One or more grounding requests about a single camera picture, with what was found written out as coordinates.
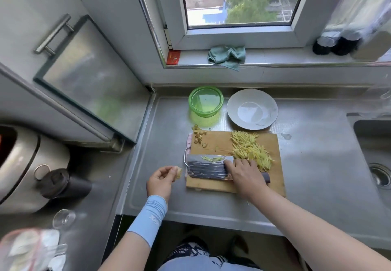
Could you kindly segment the person's left hand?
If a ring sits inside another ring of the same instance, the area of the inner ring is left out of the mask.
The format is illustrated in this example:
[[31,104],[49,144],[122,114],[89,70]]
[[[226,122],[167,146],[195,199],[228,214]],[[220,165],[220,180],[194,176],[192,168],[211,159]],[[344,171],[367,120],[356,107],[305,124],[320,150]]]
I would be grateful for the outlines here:
[[156,170],[146,183],[147,196],[158,195],[168,204],[172,191],[172,184],[165,182],[167,174],[176,174],[174,166],[164,166]]

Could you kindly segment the person's right hand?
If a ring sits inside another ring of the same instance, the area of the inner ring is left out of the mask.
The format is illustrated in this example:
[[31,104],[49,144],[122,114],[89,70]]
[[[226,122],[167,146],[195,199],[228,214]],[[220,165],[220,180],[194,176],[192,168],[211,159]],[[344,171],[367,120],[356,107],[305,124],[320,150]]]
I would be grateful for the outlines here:
[[263,175],[254,160],[236,159],[233,163],[235,165],[233,183],[244,199],[254,203],[268,188]]

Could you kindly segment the steel cleaver knife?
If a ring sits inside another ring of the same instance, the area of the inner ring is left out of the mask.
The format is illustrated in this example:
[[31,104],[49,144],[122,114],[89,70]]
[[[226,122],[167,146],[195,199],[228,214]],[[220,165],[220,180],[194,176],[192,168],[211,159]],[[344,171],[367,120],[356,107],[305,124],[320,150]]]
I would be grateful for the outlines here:
[[[211,163],[201,159],[201,156],[207,154],[188,154],[184,155],[184,164],[187,169],[187,174],[196,179],[208,180],[232,180],[226,179],[227,173],[224,169],[224,161],[222,163]],[[226,156],[226,160],[233,162],[234,157]]]

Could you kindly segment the person's right forearm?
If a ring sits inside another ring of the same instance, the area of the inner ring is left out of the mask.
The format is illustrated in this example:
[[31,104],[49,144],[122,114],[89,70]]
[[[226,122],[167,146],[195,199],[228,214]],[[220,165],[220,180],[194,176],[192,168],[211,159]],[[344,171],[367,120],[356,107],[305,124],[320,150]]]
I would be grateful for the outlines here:
[[391,261],[367,245],[263,186],[248,196],[313,271],[391,271]]

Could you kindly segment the person's left forearm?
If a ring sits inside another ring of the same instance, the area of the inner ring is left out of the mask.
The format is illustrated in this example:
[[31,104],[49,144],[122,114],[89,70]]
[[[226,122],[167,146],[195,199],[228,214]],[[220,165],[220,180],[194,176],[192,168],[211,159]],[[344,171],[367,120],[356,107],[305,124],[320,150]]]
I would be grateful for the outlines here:
[[167,201],[162,196],[149,196],[140,213],[98,271],[144,271],[167,211]]

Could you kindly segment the pile of ginger strips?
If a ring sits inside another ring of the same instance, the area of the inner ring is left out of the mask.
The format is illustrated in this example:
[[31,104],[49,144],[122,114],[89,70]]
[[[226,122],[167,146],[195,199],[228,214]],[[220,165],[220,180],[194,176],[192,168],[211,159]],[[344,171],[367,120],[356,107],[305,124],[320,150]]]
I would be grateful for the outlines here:
[[232,131],[230,140],[232,141],[231,155],[235,159],[254,160],[257,167],[262,172],[269,172],[273,163],[270,153],[257,143],[258,135],[244,131]]

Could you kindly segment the pile of ginger peel scraps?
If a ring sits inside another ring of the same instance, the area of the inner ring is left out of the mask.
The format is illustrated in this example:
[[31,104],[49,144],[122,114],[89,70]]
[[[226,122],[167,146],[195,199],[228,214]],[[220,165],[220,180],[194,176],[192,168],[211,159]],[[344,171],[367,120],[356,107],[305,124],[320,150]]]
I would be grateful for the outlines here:
[[195,145],[201,145],[204,149],[206,149],[208,143],[205,141],[204,137],[207,135],[208,130],[203,130],[198,125],[193,125],[192,130],[192,143]]

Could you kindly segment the wooden cutting board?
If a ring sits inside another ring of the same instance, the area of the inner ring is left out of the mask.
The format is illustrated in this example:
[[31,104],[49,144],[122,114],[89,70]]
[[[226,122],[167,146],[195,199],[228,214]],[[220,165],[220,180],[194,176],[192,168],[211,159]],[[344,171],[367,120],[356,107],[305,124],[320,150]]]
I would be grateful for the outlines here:
[[[189,154],[232,156],[232,141],[230,140],[231,132],[209,130],[207,135],[204,137],[205,141],[208,143],[207,148],[204,149],[201,145],[195,145],[192,143]],[[270,153],[274,160],[269,172],[261,171],[264,174],[266,181],[269,181],[268,186],[282,197],[286,197],[286,188],[277,135],[263,131],[253,133],[258,135],[257,143],[262,145]]]

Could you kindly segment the white round plate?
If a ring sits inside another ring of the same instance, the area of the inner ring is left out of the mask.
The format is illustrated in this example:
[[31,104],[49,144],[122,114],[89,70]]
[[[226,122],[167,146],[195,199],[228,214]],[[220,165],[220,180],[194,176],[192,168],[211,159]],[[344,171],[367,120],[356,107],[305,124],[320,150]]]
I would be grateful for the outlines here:
[[227,114],[234,124],[246,130],[263,130],[277,119],[276,101],[266,92],[244,89],[227,102]]

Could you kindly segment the green plastic container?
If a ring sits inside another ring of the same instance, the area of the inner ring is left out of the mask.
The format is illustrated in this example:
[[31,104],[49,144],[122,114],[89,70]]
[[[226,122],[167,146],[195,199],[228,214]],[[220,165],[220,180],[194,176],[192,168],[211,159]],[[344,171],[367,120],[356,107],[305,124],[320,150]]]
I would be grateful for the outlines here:
[[220,120],[223,102],[223,93],[217,87],[195,88],[188,97],[190,121],[199,127],[213,127]]

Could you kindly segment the black lidded tumbler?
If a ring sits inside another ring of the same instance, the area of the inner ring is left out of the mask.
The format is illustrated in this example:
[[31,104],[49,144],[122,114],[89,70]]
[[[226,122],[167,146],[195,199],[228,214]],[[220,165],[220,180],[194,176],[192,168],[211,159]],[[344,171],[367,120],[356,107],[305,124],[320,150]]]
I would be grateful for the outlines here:
[[92,190],[92,182],[67,169],[56,169],[47,173],[37,184],[40,194],[49,200],[63,198],[84,198]]

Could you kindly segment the green dish cloth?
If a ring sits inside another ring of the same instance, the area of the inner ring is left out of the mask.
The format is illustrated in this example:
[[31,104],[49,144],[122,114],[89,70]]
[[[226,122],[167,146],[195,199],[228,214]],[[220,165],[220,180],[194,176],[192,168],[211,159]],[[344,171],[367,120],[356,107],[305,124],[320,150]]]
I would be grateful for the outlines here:
[[239,71],[239,67],[246,60],[246,49],[244,46],[215,46],[208,51],[208,63],[216,66]]

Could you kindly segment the clear glass cup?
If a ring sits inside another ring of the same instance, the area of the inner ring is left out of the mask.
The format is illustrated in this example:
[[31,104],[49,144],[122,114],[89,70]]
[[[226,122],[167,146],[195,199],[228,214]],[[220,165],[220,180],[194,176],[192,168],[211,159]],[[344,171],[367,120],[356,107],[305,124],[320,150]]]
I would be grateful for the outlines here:
[[76,213],[70,209],[59,210],[52,220],[52,227],[58,230],[69,228],[76,219]]

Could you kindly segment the red paper packet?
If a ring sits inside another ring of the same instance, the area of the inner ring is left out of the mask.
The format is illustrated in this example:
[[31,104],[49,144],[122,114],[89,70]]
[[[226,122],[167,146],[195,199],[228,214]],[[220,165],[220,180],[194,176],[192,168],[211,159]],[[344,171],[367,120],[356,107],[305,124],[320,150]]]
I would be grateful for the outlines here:
[[181,56],[181,50],[169,50],[166,60],[166,65],[177,66]]

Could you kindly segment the white window frame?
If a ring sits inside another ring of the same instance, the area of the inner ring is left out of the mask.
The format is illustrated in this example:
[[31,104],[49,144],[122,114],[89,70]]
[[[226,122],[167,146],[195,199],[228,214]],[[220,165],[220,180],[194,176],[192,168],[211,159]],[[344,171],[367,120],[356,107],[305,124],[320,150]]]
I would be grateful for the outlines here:
[[247,50],[303,48],[316,40],[339,0],[299,0],[290,23],[243,23],[233,26],[188,28],[185,0],[139,0],[159,61],[167,68],[170,47],[208,51],[213,46],[237,45]]

